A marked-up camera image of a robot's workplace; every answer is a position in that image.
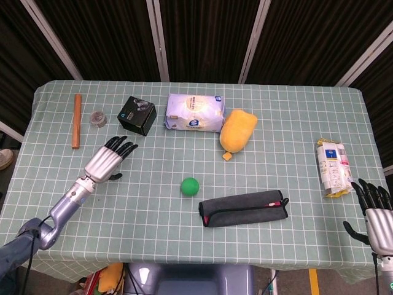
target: white plastic bag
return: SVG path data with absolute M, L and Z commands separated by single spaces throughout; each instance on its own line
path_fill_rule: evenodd
M 221 96 L 169 94 L 165 117 L 168 129 L 220 132 L 223 124 Z

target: yellow mango toy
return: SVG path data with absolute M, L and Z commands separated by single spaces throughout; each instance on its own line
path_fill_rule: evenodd
M 258 118 L 255 115 L 244 112 L 242 109 L 234 109 L 225 119 L 221 129 L 220 144 L 226 150 L 222 156 L 226 161 L 232 158 L 231 153 L 238 152 L 245 147 L 257 122 Z
M 98 292 L 107 293 L 115 291 L 116 286 L 120 290 L 123 282 L 121 281 L 119 284 L 119 280 L 123 280 L 123 273 L 123 264 L 121 262 L 111 264 L 104 268 L 99 274 Z

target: robotic hand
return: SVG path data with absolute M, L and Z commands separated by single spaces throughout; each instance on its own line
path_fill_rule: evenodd
M 15 240 L 0 248 L 0 280 L 8 271 L 16 269 L 37 253 L 38 249 L 46 250 L 53 246 L 71 216 L 94 193 L 97 183 L 122 177 L 121 173 L 112 174 L 138 147 L 131 142 L 120 146 L 126 138 L 127 136 L 111 138 L 91 158 L 85 167 L 85 175 L 78 178 L 50 210 L 48 218 L 52 218 L 54 227 L 46 224 L 46 219 L 33 218 L 22 226 Z
M 388 290 L 384 294 L 393 294 L 393 200 L 383 187 L 376 188 L 362 179 L 359 183 L 362 187 L 356 183 L 352 183 L 352 187 L 365 216 L 367 235 L 354 231 L 346 221 L 343 224 L 352 238 L 371 246 L 376 265 L 377 258 L 382 260 L 381 270 Z

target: robot finger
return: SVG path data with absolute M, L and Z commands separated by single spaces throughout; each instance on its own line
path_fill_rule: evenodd
M 355 240 L 358 240 L 358 241 L 360 241 L 362 243 L 365 243 L 366 245 L 370 246 L 370 241 L 368 239 L 368 236 L 356 232 L 347 221 L 344 221 L 343 224 L 344 224 L 344 228 L 345 228 L 346 232 L 352 238 L 354 238 Z
M 110 146 L 112 146 L 118 139 L 119 139 L 118 136 L 112 137 L 110 140 L 107 141 L 104 147 L 107 147 L 109 149 Z
M 384 200 L 386 204 L 386 209 L 393 210 L 393 201 L 387 190 L 385 190 L 383 187 L 378 186 L 378 190 L 380 194 L 382 195 L 382 199 Z
M 128 142 L 128 143 L 123 144 L 122 146 L 120 146 L 117 149 L 116 154 L 120 155 L 126 148 L 128 148 L 128 147 L 130 147 L 132 145 L 134 145 L 132 142 Z
M 372 196 L 371 190 L 368 187 L 368 184 L 361 178 L 359 178 L 359 183 L 363 187 L 364 197 L 365 197 L 367 203 L 369 204 L 370 208 L 377 208 L 375 200 Z
M 351 182 L 351 184 L 354 190 L 356 191 L 357 198 L 359 199 L 359 205 L 362 209 L 363 215 L 366 215 L 366 209 L 368 209 L 368 204 L 364 197 L 364 192 L 357 183 Z
M 126 138 L 127 138 L 127 136 L 120 137 L 116 142 L 113 143 L 113 145 L 110 147 L 110 149 L 113 151 L 116 151 L 116 149 L 121 145 L 121 143 L 123 141 L 125 141 Z
M 372 197 L 374 198 L 374 200 L 376 201 L 376 207 L 380 208 L 380 209 L 387 209 L 387 206 L 385 205 L 385 203 L 383 202 L 382 196 L 379 193 L 379 190 L 374 186 L 374 184 L 369 183 L 368 187 L 370 188 Z
M 138 147 L 137 144 L 134 144 L 133 146 L 129 146 L 127 147 L 124 151 L 122 151 L 121 153 L 118 153 L 119 156 L 121 156 L 123 158 L 123 160 L 125 158 L 128 157 L 129 154 L 131 154 L 136 148 Z
M 108 180 L 114 181 L 114 180 L 118 180 L 122 177 L 123 175 L 121 173 L 117 173 L 115 175 L 111 175 L 111 177 L 109 177 Z

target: green ball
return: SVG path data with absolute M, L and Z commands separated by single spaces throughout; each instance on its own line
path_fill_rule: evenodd
M 199 183 L 195 178 L 188 177 L 183 180 L 180 190 L 184 195 L 192 196 L 196 195 L 199 190 Z

